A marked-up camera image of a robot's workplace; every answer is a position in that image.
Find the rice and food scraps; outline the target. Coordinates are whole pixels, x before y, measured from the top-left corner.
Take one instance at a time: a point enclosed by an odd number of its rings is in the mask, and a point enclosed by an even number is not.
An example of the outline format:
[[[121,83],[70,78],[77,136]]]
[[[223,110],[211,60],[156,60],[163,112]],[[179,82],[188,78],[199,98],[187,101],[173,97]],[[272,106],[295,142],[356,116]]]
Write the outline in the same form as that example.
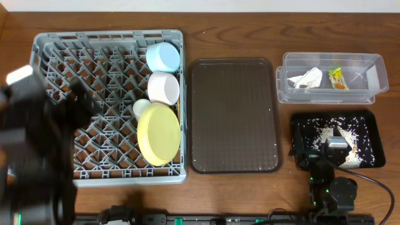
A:
[[[349,144],[348,152],[332,162],[345,169],[373,168],[376,158],[366,120],[362,116],[314,117],[291,122],[293,130],[299,130],[305,150],[319,152],[336,128]]]

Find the green yellow snack wrapper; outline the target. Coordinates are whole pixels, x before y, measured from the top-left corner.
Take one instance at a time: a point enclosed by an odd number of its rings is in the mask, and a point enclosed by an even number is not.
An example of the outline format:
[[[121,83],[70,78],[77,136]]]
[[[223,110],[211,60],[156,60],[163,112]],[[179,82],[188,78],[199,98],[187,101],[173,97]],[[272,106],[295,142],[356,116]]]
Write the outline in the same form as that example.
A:
[[[329,70],[329,79],[334,89],[346,90],[348,86],[345,82],[343,72],[340,67]]]

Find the white tissue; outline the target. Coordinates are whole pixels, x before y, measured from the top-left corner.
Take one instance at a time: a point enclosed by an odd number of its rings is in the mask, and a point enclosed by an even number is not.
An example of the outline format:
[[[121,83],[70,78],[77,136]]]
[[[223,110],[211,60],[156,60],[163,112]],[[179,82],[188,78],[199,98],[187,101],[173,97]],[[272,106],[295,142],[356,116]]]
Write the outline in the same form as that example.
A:
[[[302,76],[290,77],[288,80],[293,83],[293,86],[296,89],[311,89],[318,88],[321,85],[322,78],[323,72],[317,67],[314,67]]]

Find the yellow plate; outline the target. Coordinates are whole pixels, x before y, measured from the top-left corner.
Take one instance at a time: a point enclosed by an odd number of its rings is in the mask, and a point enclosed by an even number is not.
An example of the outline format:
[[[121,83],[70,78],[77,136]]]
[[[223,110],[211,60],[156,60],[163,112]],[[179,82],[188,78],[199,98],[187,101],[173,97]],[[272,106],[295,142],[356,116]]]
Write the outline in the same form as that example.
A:
[[[145,160],[163,166],[178,153],[181,142],[179,121],[167,105],[151,103],[141,114],[137,125],[137,143]]]

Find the pink bowl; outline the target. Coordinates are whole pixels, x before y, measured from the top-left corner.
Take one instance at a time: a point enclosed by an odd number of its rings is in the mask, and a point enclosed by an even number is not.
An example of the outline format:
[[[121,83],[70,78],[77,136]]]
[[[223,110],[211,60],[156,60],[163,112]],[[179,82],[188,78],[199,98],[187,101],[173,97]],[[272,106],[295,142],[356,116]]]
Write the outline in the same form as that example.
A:
[[[152,103],[163,103],[172,106],[179,99],[180,88],[174,75],[157,71],[149,77],[147,92]]]

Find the light blue bowl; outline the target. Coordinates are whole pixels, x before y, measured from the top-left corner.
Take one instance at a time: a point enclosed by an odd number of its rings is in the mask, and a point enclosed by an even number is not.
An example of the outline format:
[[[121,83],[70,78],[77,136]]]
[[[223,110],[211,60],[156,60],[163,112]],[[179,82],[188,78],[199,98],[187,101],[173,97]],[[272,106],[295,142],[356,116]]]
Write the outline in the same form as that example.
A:
[[[146,62],[152,72],[175,73],[179,69],[180,54],[172,44],[160,42],[147,48]]]

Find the cream white cup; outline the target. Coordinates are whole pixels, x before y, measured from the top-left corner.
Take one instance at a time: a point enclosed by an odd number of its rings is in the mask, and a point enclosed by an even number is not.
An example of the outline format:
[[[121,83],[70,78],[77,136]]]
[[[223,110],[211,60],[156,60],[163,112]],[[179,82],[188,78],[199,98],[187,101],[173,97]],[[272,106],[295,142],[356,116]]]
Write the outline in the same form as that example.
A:
[[[144,110],[151,104],[151,102],[147,99],[138,99],[132,106],[132,110],[134,116],[137,121],[139,121],[141,114]]]

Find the wooden chopstick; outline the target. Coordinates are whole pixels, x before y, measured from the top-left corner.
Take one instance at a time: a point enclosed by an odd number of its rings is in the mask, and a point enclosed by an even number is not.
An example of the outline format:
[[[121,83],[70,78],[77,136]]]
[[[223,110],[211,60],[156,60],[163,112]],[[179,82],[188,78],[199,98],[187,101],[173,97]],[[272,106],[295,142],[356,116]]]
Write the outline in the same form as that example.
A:
[[[177,101],[177,116],[180,118],[180,100]]]

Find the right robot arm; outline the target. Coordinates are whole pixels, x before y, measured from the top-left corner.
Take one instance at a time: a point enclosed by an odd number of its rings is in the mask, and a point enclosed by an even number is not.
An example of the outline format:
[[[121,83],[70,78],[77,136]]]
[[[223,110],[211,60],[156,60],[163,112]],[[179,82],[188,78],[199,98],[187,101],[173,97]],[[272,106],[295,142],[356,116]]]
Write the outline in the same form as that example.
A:
[[[348,213],[354,210],[357,182],[336,177],[334,170],[349,154],[349,144],[335,127],[320,150],[306,149],[300,127],[295,126],[292,148],[296,167],[310,172],[309,197],[314,209],[309,213],[312,224],[349,224]]]

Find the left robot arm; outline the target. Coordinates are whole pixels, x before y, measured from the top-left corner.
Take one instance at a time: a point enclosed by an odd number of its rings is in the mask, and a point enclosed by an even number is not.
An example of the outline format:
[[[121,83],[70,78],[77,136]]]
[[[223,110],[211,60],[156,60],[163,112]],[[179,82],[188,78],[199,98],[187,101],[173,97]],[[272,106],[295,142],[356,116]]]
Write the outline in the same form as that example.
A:
[[[74,132],[89,125],[98,104],[74,77],[58,103],[38,68],[25,65],[1,87],[1,224],[72,224]]]

